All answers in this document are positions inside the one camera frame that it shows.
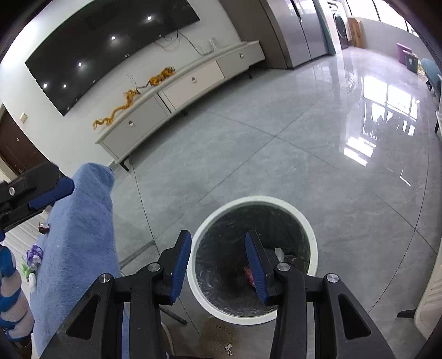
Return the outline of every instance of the black tv screen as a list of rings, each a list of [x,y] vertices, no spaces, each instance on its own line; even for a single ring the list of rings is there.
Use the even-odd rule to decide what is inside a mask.
[[[64,116],[128,56],[197,21],[186,0],[94,0],[55,29],[26,66]]]

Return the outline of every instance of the washing machine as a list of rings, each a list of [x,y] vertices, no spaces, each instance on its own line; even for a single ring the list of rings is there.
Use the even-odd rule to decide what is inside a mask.
[[[336,29],[338,31],[339,42],[341,43],[341,49],[348,47],[348,36],[346,29],[347,16],[345,15],[342,4],[338,1],[328,1],[328,5],[335,21]]]

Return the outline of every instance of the white tv cabinet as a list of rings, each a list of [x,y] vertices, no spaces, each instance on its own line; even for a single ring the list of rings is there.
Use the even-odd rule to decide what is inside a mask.
[[[150,87],[103,129],[96,143],[115,163],[122,164],[138,145],[177,113],[264,59],[258,41],[241,42],[203,56],[160,85]]]

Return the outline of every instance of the cable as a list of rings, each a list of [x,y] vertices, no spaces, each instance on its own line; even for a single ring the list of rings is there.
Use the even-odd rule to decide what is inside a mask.
[[[176,40],[178,40],[178,44],[173,48],[173,49],[168,49],[167,47],[168,46],[170,46],[170,45],[172,45]],[[159,42],[157,42],[157,41],[155,41],[155,43],[159,46],[159,47],[161,47],[164,51],[167,51],[167,52],[172,52],[172,51],[174,51],[174,50],[176,50],[180,45],[181,45],[181,38],[176,38],[176,39],[174,39],[173,41],[171,41],[171,42],[169,42],[167,45],[161,45]]]
[[[189,42],[189,44],[192,45],[192,47],[195,49],[195,51],[196,51],[199,55],[201,55],[201,56],[209,55],[209,54],[211,54],[212,52],[215,51],[215,50],[212,49],[210,52],[204,52],[203,49],[197,45],[197,46],[199,47],[199,49],[201,50],[201,52],[199,52],[198,49],[195,47],[195,45],[192,43],[192,41],[190,41],[189,38],[188,38],[185,34],[183,34],[183,33],[182,33],[181,31],[179,31],[179,30],[177,31],[177,33],[180,34],[181,36],[183,36],[183,37]]]
[[[130,82],[132,83],[133,88],[137,88],[137,83],[135,82],[133,76],[129,76],[129,74],[127,74],[127,77],[129,78]]]
[[[164,36],[163,39],[165,39],[166,41],[172,42],[175,41],[176,39],[178,39],[178,31],[176,32],[176,38],[172,38],[170,37],[170,40],[167,38],[167,36]]]

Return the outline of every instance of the purple storage box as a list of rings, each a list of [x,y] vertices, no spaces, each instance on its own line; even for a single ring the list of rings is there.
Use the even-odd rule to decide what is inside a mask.
[[[402,64],[405,65],[405,55],[404,55],[404,50],[407,50],[408,52],[413,53],[413,50],[410,49],[407,46],[404,46],[400,43],[396,43],[396,47],[397,47],[397,60]]]

